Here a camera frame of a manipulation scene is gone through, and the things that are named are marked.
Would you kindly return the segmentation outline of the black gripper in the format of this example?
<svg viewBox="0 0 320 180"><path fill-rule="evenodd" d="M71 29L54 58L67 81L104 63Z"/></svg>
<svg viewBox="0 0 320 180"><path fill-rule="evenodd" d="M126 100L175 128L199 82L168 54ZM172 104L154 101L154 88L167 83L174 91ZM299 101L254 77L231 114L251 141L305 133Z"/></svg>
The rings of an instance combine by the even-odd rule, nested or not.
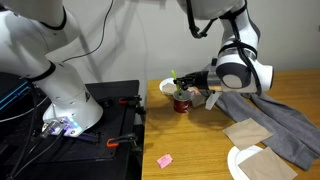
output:
<svg viewBox="0 0 320 180"><path fill-rule="evenodd" d="M177 83L181 90L191 90L191 89L207 89L208 88L208 71L199 71L196 73L196 75L185 75L183 77L177 77L173 80L174 83Z"/></svg>

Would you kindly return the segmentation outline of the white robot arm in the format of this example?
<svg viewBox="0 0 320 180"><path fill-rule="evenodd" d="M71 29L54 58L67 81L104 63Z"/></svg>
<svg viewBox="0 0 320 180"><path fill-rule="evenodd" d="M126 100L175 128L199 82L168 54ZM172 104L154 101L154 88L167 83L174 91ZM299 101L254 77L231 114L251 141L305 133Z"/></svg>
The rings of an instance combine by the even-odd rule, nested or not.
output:
<svg viewBox="0 0 320 180"><path fill-rule="evenodd" d="M219 19L224 27L215 70L178 79L181 88L262 93L272 87L273 67L257 60L260 32L249 17L247 0L177 2L187 14L193 37L207 35L195 26L196 19L208 23ZM5 8L0 14L0 71L35 83L49 97L51 105L43 115L45 130L81 135L99 121L102 107L75 68L46 58L79 36L74 16L62 0L0 0L0 5Z"/></svg>

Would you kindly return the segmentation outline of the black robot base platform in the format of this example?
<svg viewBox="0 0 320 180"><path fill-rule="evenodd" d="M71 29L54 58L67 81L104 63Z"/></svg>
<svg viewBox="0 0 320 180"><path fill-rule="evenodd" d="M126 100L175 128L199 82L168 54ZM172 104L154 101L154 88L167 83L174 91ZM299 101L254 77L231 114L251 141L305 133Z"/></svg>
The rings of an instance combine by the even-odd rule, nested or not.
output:
<svg viewBox="0 0 320 180"><path fill-rule="evenodd" d="M140 180L141 148L134 119L139 102L119 104L138 95L137 80L87 86L103 108L100 120L77 136L71 126L41 138L41 119L30 115L0 124L0 180ZM109 138L134 133L136 141L107 148Z"/></svg>

